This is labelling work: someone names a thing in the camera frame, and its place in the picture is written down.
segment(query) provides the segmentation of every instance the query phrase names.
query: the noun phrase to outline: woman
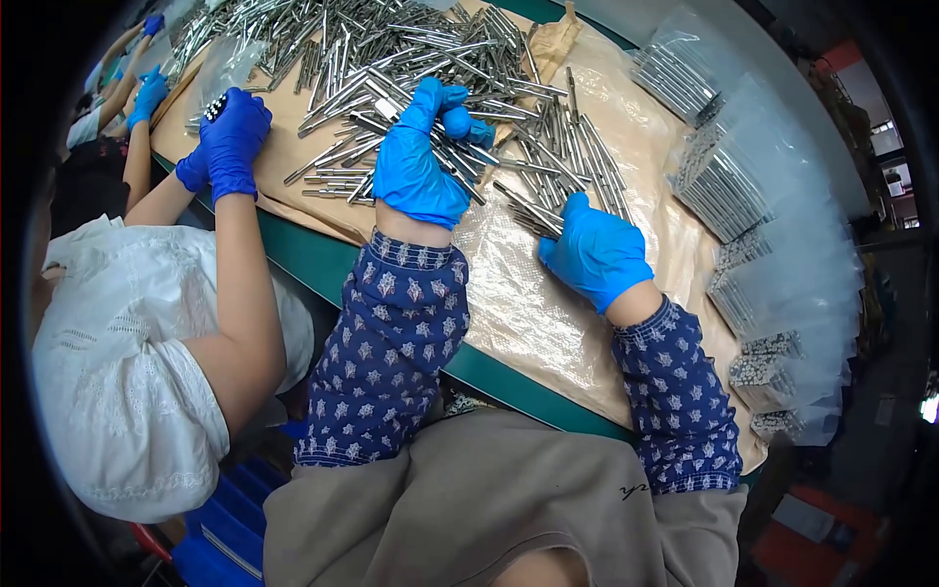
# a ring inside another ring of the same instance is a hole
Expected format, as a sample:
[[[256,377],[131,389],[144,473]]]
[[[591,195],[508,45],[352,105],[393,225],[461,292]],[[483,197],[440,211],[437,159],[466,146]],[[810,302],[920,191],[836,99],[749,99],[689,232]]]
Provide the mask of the woman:
[[[69,136],[66,139],[66,148],[69,151],[72,151],[82,143],[88,143],[98,138],[98,133],[104,131],[104,129],[115,120],[115,117],[121,113],[124,109],[124,105],[127,104],[127,100],[131,97],[131,92],[136,82],[133,75],[116,76],[116,81],[112,80],[112,82],[108,84],[108,87],[104,89],[104,92],[95,96],[104,64],[113,59],[117,53],[123,51],[124,47],[131,39],[136,37],[140,30],[143,29],[144,37],[134,49],[131,63],[128,65],[128,71],[133,71],[141,55],[146,53],[146,50],[149,49],[150,41],[153,40],[153,36],[156,35],[162,27],[162,15],[146,17],[145,21],[137,24],[131,30],[124,33],[120,39],[115,41],[111,48],[108,49],[104,58],[98,62],[98,65],[95,66],[95,69],[85,81],[85,92],[91,93],[93,97],[91,103],[92,109],[87,114],[79,116],[78,119],[72,123],[69,129]],[[117,134],[123,135],[124,132],[125,131],[121,131]]]
[[[226,95],[200,145],[125,218],[49,242],[36,264],[42,421],[66,482],[106,516],[149,523],[201,505],[230,439],[311,359],[312,320],[271,281],[254,208],[270,111]],[[132,132],[143,140],[148,121]],[[172,226],[209,181],[216,232]]]
[[[58,168],[51,206],[52,236],[60,237],[95,218],[128,214],[165,173],[150,168],[150,117],[169,90],[160,68],[143,77],[128,116],[128,138],[101,137],[77,146]]]
[[[264,504],[265,584],[732,584],[747,500],[734,409],[639,230],[584,193],[539,256],[616,327],[636,449],[487,408],[421,430],[470,323],[450,243],[469,199],[429,138],[440,113],[449,135],[491,146],[466,95],[422,80],[378,153],[377,232],[310,377],[293,478]]]

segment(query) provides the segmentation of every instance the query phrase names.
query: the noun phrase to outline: pile of metal rods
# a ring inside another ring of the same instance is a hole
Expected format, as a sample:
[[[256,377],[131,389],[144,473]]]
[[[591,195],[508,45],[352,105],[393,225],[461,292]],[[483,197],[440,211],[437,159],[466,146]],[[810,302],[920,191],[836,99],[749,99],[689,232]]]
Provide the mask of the pile of metal rods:
[[[382,20],[359,20],[369,22],[364,30],[346,26],[345,20],[339,22],[328,37],[334,38],[332,46],[318,64],[298,136],[308,136],[331,120],[346,116],[344,125],[351,123],[358,130],[346,127],[338,131],[335,135],[345,139],[288,176],[285,185],[318,165],[345,157],[343,166],[351,166],[357,157],[379,148],[380,135],[400,114],[394,105],[407,107],[420,80],[433,75],[444,84],[468,88],[466,104],[471,116],[516,125],[510,138],[518,141],[521,160],[487,158],[479,149],[468,153],[466,145],[448,144],[442,128],[432,135],[441,166],[451,171],[474,200],[483,202],[473,186],[482,179],[485,164],[503,165],[522,176],[542,209],[559,209],[569,193],[586,191],[592,183],[604,209],[631,220],[623,199],[625,182],[596,127],[577,108],[571,71],[567,71],[567,89],[542,84],[530,37],[498,8],[469,15],[456,5],[454,16],[449,19],[435,10],[405,3],[395,12],[382,13]],[[384,29],[383,34],[377,29]],[[378,39],[381,51],[370,52]],[[325,45],[321,42],[319,46],[322,49]],[[531,77],[522,69],[523,62],[529,65]],[[517,99],[529,97],[535,98],[533,109],[516,104]],[[355,195],[349,194],[350,202],[370,199],[370,179],[370,175],[360,179],[363,189],[352,190]],[[337,197],[342,191],[309,194]]]
[[[417,84],[434,76],[469,90],[471,116],[514,125],[507,139],[518,142],[520,160],[494,157],[451,140],[440,124],[431,133],[441,168],[477,203],[485,202],[476,189],[485,167],[504,165],[518,172],[531,191],[531,203],[541,210],[554,214],[569,193],[592,184],[606,211],[631,222],[623,200],[625,182],[597,128],[577,107],[570,69],[566,89],[542,83],[530,47],[536,27],[525,34],[491,6],[470,15],[459,4],[440,12],[413,0],[228,0],[211,13],[195,10],[180,26],[176,68],[185,70],[217,36],[235,37],[242,47],[259,40],[269,43],[258,68],[270,83],[254,91],[274,90],[300,62],[294,93],[309,89],[311,94],[298,136],[333,120],[343,124],[336,142],[285,179],[290,185],[300,178],[309,183],[327,178],[326,187],[304,190],[305,195],[374,202],[374,170],[353,166],[380,148]],[[521,99],[533,99],[527,102],[534,105],[519,104]],[[320,173],[337,163],[344,173]],[[313,169],[317,171],[307,175]],[[518,210],[526,209],[516,206]],[[519,217],[523,224],[525,213]],[[553,234],[551,226],[559,225],[544,226]]]

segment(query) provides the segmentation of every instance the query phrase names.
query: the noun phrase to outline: small metal parts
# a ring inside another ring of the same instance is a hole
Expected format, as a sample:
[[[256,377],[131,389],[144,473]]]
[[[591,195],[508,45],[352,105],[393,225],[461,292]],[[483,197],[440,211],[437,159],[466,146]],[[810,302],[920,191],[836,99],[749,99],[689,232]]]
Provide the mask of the small metal parts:
[[[228,97],[225,94],[222,94],[215,100],[208,103],[206,107],[205,117],[209,122],[215,122],[215,119],[219,117],[222,113],[222,110],[225,109],[225,105],[228,103]]]
[[[485,168],[504,164],[522,176],[531,191],[527,200],[537,203],[539,213],[554,216],[545,227],[559,226],[555,212],[569,193],[591,187],[604,209],[628,219],[625,183],[577,105],[574,73],[567,69],[565,88],[541,78],[531,51],[535,28],[523,33],[494,6],[470,14],[459,4],[440,12],[404,0],[229,0],[211,12],[191,11],[175,27],[174,53],[181,72],[215,37],[236,38],[240,46],[266,42],[257,66],[270,83],[255,81],[252,91],[273,91],[297,66],[293,92],[310,92],[298,137],[331,121],[341,120],[343,128],[335,133],[335,143],[285,178],[285,185],[324,175],[308,173],[315,168],[351,172],[374,165],[374,153],[418,83],[434,76],[445,85],[467,88],[471,116],[516,125],[509,140],[519,143],[523,157],[513,159],[494,154],[505,142],[490,153],[451,139],[440,123],[432,129],[432,153],[440,169],[472,200],[485,203],[478,189]],[[532,97],[534,106],[519,103]],[[306,192],[346,195],[350,202],[368,199],[372,173],[340,175],[334,183],[346,185]]]
[[[694,39],[652,42],[636,54],[634,82],[689,126],[710,120],[723,100],[711,68],[694,49]]]

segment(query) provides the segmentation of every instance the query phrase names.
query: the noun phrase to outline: wrist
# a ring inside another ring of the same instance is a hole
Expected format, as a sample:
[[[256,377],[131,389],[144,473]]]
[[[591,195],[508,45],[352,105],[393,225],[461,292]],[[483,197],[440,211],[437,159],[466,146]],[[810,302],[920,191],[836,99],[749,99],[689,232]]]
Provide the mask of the wrist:
[[[661,306],[662,292],[647,279],[617,296],[604,314],[613,326],[626,328],[648,320]]]
[[[144,114],[138,114],[137,111],[131,112],[131,115],[127,117],[127,128],[131,131],[136,128],[138,124],[146,123],[147,127],[150,126],[150,116]]]
[[[415,220],[380,199],[375,203],[375,225],[386,237],[424,247],[446,247],[454,235],[439,224]]]
[[[254,198],[255,202],[257,201],[257,186],[254,184],[253,176],[239,177],[231,174],[224,174],[221,177],[214,178],[210,175],[209,180],[212,183],[213,205],[219,201],[219,199],[231,193],[248,194]]]

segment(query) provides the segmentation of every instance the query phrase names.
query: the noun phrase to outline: blue nitrile glove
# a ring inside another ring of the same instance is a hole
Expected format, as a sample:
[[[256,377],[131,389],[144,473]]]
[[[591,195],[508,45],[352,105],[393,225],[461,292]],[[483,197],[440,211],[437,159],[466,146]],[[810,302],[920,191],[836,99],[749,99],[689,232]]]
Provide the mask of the blue nitrile glove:
[[[542,238],[538,257],[561,281],[590,300],[597,314],[606,312],[630,287],[653,278],[638,228],[591,208],[584,192],[567,198],[561,216],[561,237],[557,241]]]
[[[431,77],[421,80],[410,106],[381,143],[373,189],[376,198],[415,220],[448,230],[459,224],[470,207],[470,197],[440,169],[430,151],[430,130],[438,113],[443,113],[448,136],[491,147],[495,130],[473,121],[466,108],[459,108],[468,93],[462,85],[444,87]],[[448,119],[451,112],[456,114]]]
[[[162,14],[154,14],[153,16],[146,17],[144,21],[144,36],[150,35],[153,37],[160,32],[160,29],[163,28],[163,20]]]
[[[203,116],[199,125],[200,156],[208,163],[213,206],[229,193],[250,193],[257,200],[252,166],[272,119],[260,97],[237,87],[228,88],[225,97],[222,113],[213,122]]]
[[[440,118],[447,136],[452,139],[465,139],[486,150],[492,148],[496,140],[496,127],[470,116],[470,111],[462,104],[444,112]]]
[[[186,190],[196,193],[208,184],[208,161],[200,143],[187,157],[180,159],[176,166],[177,179],[182,181]]]
[[[170,93],[166,87],[166,76],[160,75],[160,66],[154,66],[150,73],[140,77],[144,81],[137,98],[134,99],[133,112],[127,117],[127,128],[133,130],[133,125],[141,120],[150,121],[153,111],[157,109]]]

